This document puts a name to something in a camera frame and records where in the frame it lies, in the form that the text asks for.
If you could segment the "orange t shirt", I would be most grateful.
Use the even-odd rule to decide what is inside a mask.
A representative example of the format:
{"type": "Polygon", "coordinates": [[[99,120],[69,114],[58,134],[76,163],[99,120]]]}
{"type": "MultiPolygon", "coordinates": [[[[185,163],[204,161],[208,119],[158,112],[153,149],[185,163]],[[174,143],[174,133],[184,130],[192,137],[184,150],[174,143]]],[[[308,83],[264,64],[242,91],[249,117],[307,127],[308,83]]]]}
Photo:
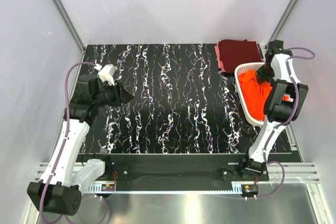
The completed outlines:
{"type": "Polygon", "coordinates": [[[259,83],[256,70],[248,70],[238,77],[250,115],[259,121],[285,122],[290,118],[295,98],[295,90],[285,80],[259,83]]]}

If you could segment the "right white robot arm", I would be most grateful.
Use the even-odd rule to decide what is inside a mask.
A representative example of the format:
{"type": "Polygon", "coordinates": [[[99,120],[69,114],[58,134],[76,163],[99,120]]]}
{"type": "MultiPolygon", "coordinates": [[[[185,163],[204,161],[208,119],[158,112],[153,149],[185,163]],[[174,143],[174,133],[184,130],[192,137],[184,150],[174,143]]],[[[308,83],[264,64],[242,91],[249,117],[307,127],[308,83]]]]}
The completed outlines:
{"type": "Polygon", "coordinates": [[[238,166],[237,174],[243,180],[255,180],[266,172],[278,136],[301,111],[309,88],[296,76],[292,63],[295,58],[291,49],[283,47],[283,41],[273,40],[262,66],[235,72],[245,116],[263,122],[256,141],[238,166]]]}

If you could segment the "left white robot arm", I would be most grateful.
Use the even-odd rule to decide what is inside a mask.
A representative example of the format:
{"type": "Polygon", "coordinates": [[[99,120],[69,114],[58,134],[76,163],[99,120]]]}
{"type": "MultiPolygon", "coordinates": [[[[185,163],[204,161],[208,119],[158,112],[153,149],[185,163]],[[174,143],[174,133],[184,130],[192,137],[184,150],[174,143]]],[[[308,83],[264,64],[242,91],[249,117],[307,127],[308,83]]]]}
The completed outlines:
{"type": "Polygon", "coordinates": [[[109,179],[113,167],[98,155],[73,173],[79,149],[99,109],[124,106],[133,99],[108,73],[80,76],[73,96],[67,100],[59,141],[38,182],[31,182],[27,194],[39,212],[73,216],[82,194],[97,179],[109,179]]]}

